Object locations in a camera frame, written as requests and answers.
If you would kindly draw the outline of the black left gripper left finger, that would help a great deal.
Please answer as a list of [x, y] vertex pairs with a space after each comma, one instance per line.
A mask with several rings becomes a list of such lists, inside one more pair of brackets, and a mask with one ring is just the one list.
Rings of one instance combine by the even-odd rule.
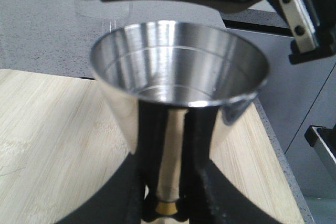
[[128, 154], [110, 179], [58, 223], [141, 223], [145, 185], [138, 157]]

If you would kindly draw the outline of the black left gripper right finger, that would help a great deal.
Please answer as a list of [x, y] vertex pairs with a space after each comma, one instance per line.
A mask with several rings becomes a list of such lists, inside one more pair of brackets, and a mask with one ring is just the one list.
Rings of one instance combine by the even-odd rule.
[[208, 161], [188, 173], [190, 223], [280, 223], [244, 196]]

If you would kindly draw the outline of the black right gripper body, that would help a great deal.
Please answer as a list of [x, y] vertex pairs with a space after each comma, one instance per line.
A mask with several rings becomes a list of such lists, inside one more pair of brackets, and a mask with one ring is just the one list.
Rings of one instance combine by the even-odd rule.
[[[259, 0], [237, 0], [252, 5]], [[267, 0], [294, 37], [291, 64], [335, 55], [335, 0]]]

